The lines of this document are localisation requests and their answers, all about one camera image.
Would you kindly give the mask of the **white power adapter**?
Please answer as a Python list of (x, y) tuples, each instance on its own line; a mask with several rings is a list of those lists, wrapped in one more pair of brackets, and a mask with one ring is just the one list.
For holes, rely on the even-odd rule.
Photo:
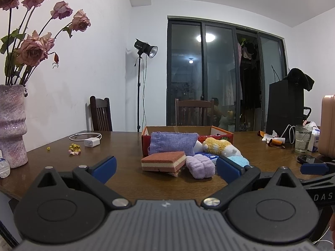
[(91, 138), (84, 139), (85, 147), (93, 148), (99, 145), (100, 145), (100, 138), (91, 137)]

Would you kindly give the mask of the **red orange cardboard box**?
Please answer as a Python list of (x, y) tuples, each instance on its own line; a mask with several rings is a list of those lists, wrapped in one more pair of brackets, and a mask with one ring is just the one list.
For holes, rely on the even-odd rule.
[(233, 143), (232, 132), (218, 128), (216, 126), (146, 126), (141, 133), (142, 153), (148, 156), (148, 149), (151, 143), (151, 133), (172, 132), (172, 133), (197, 133), (198, 140), (202, 143), (208, 137), (215, 139), (225, 139)]

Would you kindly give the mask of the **yellow white plush toy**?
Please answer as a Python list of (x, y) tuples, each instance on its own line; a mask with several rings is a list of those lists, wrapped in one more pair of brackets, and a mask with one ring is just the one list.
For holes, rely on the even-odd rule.
[(224, 156), (242, 156), (241, 152), (229, 141), (222, 139), (207, 138), (203, 143), (203, 151), (213, 155)]

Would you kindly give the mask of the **light blue fluffy glove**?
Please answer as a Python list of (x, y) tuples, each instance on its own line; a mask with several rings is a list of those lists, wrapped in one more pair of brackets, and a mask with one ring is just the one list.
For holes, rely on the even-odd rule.
[(239, 165), (240, 167), (250, 165), (249, 161), (241, 155), (229, 156), (228, 159), (234, 162), (235, 164)]

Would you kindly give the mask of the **blue tissue pack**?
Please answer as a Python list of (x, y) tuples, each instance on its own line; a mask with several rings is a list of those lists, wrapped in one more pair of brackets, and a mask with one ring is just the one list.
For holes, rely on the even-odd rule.
[(207, 153), (207, 152), (197, 152), (195, 154), (196, 155), (202, 155), (202, 156), (205, 156), (207, 157), (208, 159), (210, 159), (214, 165), (216, 165), (216, 162), (217, 162), (217, 159), (218, 159), (218, 155), (214, 155), (214, 154), (211, 154), (211, 153)]

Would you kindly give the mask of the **brown layered sponge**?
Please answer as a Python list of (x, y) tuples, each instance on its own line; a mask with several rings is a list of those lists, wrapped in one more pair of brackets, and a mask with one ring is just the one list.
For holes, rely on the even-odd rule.
[(141, 168), (148, 172), (162, 172), (178, 176), (185, 165), (186, 155), (183, 151), (154, 153), (141, 159)]

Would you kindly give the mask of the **black paper bag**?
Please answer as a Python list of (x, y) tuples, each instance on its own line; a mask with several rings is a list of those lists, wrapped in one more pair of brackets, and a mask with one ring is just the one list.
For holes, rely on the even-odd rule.
[(273, 131), (286, 142), (294, 140), (294, 127), (302, 125), (312, 109), (304, 105), (304, 89), (288, 80), (269, 85), (266, 133)]

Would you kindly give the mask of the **black smartphone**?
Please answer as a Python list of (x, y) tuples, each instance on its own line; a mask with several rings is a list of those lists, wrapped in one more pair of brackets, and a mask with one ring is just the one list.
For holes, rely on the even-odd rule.
[(320, 164), (323, 163), (322, 160), (312, 156), (312, 155), (299, 155), (298, 158), (298, 163), (301, 165), (303, 164)]

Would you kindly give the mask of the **purple knitted cloth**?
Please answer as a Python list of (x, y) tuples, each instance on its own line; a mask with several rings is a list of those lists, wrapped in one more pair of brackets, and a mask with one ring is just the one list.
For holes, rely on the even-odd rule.
[(194, 156), (194, 146), (198, 141), (197, 133), (153, 132), (148, 147), (149, 155), (161, 152), (184, 152), (186, 156)]

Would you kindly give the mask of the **small white bottle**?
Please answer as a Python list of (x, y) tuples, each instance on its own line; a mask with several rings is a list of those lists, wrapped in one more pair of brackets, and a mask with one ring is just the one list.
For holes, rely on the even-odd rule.
[(0, 151), (0, 178), (7, 178), (10, 175), (10, 165), (7, 160), (2, 156), (2, 151)]

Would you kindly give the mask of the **dark wooden chair left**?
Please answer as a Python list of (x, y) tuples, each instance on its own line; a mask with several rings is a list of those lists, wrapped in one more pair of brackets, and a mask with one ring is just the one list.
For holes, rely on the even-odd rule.
[(91, 120), (94, 131), (111, 132), (112, 119), (109, 98), (90, 97)]

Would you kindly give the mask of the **pink suitcase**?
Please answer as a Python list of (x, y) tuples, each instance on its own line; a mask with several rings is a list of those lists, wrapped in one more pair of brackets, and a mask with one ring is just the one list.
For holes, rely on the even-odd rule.
[(326, 95), (321, 103), (321, 126), (318, 151), (321, 155), (334, 159), (335, 143), (335, 99)]

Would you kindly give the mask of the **lilac fluffy paw glove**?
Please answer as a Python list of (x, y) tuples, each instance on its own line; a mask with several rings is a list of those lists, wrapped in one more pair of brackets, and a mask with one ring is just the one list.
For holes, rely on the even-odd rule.
[(215, 174), (215, 165), (212, 160), (201, 154), (187, 156), (186, 166), (193, 178), (198, 180), (210, 178)]

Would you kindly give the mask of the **black garment on bag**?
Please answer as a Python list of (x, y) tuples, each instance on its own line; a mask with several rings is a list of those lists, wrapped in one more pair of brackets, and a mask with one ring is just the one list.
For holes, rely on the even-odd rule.
[(285, 79), (307, 91), (310, 91), (314, 85), (314, 80), (298, 68), (292, 68)]

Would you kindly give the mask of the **white blue tissue packet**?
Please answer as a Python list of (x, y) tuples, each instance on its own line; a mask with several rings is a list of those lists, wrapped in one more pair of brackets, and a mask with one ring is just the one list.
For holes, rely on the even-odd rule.
[(319, 139), (320, 139), (320, 128), (313, 121), (311, 121), (309, 123), (306, 122), (305, 126), (307, 128), (312, 129), (311, 138), (310, 138), (310, 141), (308, 143), (308, 151), (316, 152), (318, 150), (318, 142), (319, 142)]

